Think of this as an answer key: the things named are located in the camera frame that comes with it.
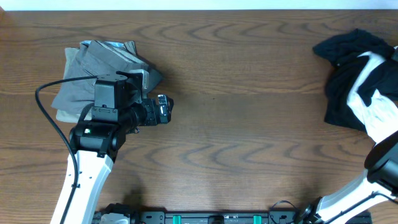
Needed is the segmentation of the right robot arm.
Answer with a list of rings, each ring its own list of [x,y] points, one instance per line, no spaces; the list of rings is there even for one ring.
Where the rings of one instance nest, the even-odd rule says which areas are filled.
[[[318,198],[295,223],[347,223],[385,201],[397,203],[397,133],[376,144],[360,176],[339,191]]]

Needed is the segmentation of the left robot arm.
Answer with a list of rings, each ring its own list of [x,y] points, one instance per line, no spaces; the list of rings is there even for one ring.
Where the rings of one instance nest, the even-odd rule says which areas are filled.
[[[70,131],[71,154],[52,223],[91,223],[103,185],[127,134],[139,126],[167,124],[174,101],[167,95],[146,98],[146,78],[116,72],[96,78],[91,119],[81,117]]]

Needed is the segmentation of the black garment pile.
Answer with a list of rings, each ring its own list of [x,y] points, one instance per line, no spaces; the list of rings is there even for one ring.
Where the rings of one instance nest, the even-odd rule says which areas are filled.
[[[324,121],[345,128],[365,131],[365,125],[354,115],[347,105],[347,99],[359,74],[370,62],[370,57],[362,55],[370,52],[381,57],[382,63],[372,68],[358,93],[366,106],[377,90],[392,101],[397,101],[397,60],[396,49],[383,39],[371,33],[355,29],[347,34],[336,35],[313,47],[313,52],[334,67],[325,85],[328,106]]]

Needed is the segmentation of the white garment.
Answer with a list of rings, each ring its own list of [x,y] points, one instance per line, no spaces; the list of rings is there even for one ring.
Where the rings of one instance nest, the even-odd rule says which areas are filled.
[[[378,89],[371,93],[371,104],[365,104],[359,95],[359,88],[369,79],[371,72],[386,60],[372,52],[365,52],[358,57],[367,58],[368,62],[351,87],[346,104],[365,126],[367,135],[378,144],[397,131],[397,106]]]

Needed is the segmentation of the black mounting rail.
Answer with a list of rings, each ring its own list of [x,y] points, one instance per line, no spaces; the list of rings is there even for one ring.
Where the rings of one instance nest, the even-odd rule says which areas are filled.
[[[274,210],[249,213],[169,213],[164,211],[138,212],[128,205],[110,204],[96,212],[92,224],[289,224],[293,223],[295,212]]]

